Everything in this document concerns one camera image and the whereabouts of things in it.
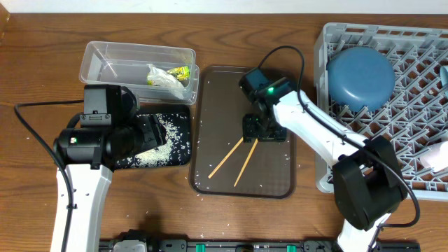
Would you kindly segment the wooden chopstick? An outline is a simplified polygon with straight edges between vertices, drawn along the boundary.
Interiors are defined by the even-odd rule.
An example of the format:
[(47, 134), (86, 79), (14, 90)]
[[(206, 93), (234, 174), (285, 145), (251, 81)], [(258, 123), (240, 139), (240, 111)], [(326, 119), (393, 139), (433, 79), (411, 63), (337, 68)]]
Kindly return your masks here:
[(252, 145), (252, 147), (251, 147), (251, 149), (250, 149), (250, 151), (249, 151), (249, 153), (248, 153), (248, 155), (247, 155), (247, 157), (246, 157), (246, 159), (245, 159), (245, 161), (244, 161), (244, 163), (243, 163), (243, 165), (242, 165), (242, 167), (240, 169), (238, 177), (237, 177), (236, 181), (234, 182), (234, 185), (233, 185), (234, 187), (237, 187), (238, 182), (239, 182), (240, 178), (242, 177), (242, 175), (243, 175), (243, 173), (244, 173), (244, 171), (245, 171), (245, 169), (246, 169), (246, 167), (247, 167), (247, 165), (248, 165), (248, 163), (249, 163), (249, 161), (250, 161), (250, 159), (251, 159), (251, 157), (253, 155), (253, 152), (256, 149), (257, 145), (258, 145), (258, 139), (255, 139), (255, 141), (253, 142), (253, 145)]
[(218, 163), (214, 170), (208, 175), (208, 179), (211, 179), (214, 174), (221, 168), (221, 166), (227, 161), (227, 159), (235, 152), (239, 145), (243, 142), (244, 138), (241, 137), (240, 140), (230, 149), (230, 151), (225, 155), (225, 157)]

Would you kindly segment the white tissue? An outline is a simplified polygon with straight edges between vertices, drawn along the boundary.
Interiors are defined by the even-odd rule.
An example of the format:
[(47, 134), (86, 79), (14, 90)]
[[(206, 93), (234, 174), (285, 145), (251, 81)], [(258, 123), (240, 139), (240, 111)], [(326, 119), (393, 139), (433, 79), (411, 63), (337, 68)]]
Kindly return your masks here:
[(172, 95), (178, 99), (184, 99), (183, 84), (165, 70), (157, 68), (154, 64), (148, 64), (147, 83), (151, 86), (169, 88)]

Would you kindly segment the yellow green snack wrapper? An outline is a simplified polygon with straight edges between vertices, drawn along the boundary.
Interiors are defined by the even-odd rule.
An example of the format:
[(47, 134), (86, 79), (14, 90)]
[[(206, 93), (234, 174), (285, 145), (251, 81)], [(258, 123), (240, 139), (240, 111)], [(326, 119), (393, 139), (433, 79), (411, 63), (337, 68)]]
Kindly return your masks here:
[(167, 73), (175, 77), (178, 81), (184, 81), (190, 77), (190, 68), (188, 66), (180, 66), (168, 70)]

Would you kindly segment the dark blue plate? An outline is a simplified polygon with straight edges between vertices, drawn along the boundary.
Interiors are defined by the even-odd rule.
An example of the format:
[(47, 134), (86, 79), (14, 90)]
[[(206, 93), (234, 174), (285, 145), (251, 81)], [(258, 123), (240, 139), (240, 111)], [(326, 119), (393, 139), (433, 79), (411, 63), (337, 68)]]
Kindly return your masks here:
[(328, 92), (340, 106), (353, 112), (380, 109), (390, 99), (396, 77), (392, 64), (380, 52), (353, 47), (337, 53), (327, 64)]

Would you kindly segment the pink cup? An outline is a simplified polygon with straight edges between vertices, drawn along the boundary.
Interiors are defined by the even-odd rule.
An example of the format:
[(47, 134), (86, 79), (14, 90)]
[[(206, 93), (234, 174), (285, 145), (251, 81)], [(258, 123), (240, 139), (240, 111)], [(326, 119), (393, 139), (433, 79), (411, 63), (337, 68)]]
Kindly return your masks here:
[(447, 164), (447, 142), (443, 141), (428, 147), (420, 158), (424, 168), (432, 168), (434, 172), (446, 169)]

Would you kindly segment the light blue bowl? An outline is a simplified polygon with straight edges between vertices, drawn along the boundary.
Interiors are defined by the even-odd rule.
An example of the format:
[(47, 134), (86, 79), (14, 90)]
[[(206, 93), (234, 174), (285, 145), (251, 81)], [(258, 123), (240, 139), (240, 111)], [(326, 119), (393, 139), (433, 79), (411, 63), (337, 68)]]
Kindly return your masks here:
[(445, 89), (445, 96), (448, 96), (447, 86), (448, 86), (448, 67), (441, 66), (440, 67), (440, 80), (443, 88)]

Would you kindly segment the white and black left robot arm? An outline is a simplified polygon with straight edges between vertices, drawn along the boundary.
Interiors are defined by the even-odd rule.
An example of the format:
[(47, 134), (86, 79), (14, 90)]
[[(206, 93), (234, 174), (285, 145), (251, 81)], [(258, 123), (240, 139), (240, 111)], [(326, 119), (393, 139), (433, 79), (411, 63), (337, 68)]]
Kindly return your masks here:
[(98, 251), (104, 204), (117, 161), (166, 144), (166, 134), (156, 115), (61, 132), (55, 140), (63, 168), (57, 172), (51, 251)]

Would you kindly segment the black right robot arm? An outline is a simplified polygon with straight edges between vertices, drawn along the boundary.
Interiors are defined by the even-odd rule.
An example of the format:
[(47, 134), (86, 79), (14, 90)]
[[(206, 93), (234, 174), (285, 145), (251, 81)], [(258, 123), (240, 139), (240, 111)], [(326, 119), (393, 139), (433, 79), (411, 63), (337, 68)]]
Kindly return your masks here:
[(332, 169), (335, 203), (344, 217), (337, 245), (373, 251), (387, 219), (409, 196), (391, 142), (340, 125), (287, 78), (245, 76), (239, 88), (257, 111), (244, 116), (244, 141), (283, 142), (287, 131), (300, 137)]

